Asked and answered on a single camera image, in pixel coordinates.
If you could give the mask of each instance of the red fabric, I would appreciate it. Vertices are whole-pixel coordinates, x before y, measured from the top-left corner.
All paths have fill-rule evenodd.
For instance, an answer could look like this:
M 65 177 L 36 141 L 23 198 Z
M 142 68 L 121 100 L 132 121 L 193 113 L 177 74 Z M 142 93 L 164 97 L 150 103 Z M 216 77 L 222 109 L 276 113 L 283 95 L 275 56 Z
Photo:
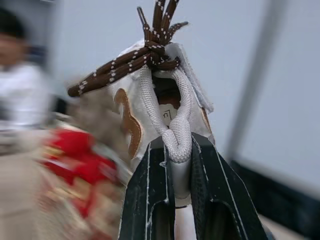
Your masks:
M 70 186 L 75 178 L 80 178 L 91 185 L 88 199 L 73 199 L 81 215 L 86 218 L 95 203 L 95 186 L 101 181 L 117 181 L 116 164 L 91 150 L 93 138 L 85 132 L 57 129 L 47 146 L 59 149 L 59 156 L 47 157 L 44 164 L 55 175 L 62 177 Z

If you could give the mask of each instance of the black baseboard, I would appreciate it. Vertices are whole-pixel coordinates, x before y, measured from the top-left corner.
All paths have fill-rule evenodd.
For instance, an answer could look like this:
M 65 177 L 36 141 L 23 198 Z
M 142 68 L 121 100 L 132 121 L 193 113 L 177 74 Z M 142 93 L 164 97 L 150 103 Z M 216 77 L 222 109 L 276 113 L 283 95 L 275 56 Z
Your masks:
M 257 212 L 311 240 L 320 240 L 320 201 L 253 170 L 230 162 L 242 178 Z

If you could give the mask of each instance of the white shoe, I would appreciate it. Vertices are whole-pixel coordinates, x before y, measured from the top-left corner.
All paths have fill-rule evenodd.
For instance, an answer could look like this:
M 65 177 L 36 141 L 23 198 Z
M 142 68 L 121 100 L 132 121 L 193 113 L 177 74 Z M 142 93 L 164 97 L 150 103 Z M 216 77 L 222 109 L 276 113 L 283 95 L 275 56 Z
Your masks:
M 161 20 L 164 2 L 157 0 L 155 6 L 155 15 L 160 12 Z M 201 88 L 184 48 L 177 43 L 169 43 L 165 47 L 157 44 L 159 38 L 171 38 L 176 30 L 187 24 L 178 23 L 169 28 L 176 5 L 177 1 L 170 1 L 164 14 L 168 21 L 164 19 L 161 27 L 153 21 L 152 37 L 140 40 L 121 52 L 113 61 L 69 89 L 69 94 L 81 95 L 109 85 L 123 116 L 123 124 L 130 133 L 128 142 L 132 170 L 138 166 L 148 144 L 162 137 L 172 159 L 176 206 L 180 207 L 191 203 L 188 178 L 192 133 L 209 138 L 212 143 L 214 137 L 207 117 L 207 113 L 213 111 L 213 105 Z M 146 34 L 150 27 L 141 8 L 138 11 Z M 132 59 L 124 61 L 125 54 Z M 157 69 L 167 69 L 166 63 L 174 63 L 173 70 L 151 71 L 148 67 L 153 65 L 158 66 Z

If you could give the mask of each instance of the red object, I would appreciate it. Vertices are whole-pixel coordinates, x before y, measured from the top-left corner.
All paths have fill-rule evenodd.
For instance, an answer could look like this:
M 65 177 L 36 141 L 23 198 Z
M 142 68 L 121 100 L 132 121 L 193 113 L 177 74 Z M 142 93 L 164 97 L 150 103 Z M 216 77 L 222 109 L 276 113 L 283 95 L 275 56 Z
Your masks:
M 95 202 L 95 187 L 103 181 L 117 181 L 116 164 L 93 152 L 93 144 L 89 133 L 57 129 L 46 143 L 47 152 L 42 162 L 70 186 L 68 192 L 84 218 Z

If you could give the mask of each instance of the knot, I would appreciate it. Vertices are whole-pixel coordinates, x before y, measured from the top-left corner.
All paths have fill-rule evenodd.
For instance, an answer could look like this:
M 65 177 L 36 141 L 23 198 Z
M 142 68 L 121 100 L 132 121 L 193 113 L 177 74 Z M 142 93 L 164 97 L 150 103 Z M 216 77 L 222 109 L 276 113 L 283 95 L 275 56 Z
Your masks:
M 176 31 L 188 24 L 187 21 L 170 26 L 171 19 L 179 0 L 170 0 L 165 12 L 165 1 L 156 0 L 153 14 L 152 29 L 143 10 L 137 8 L 144 32 L 144 47 L 117 57 L 98 68 L 77 85 L 69 88 L 71 97 L 80 96 L 86 92 L 104 88 L 131 74 L 144 65 L 152 70 L 171 71 L 180 65 L 178 57 L 170 59 L 165 47 L 170 43 Z

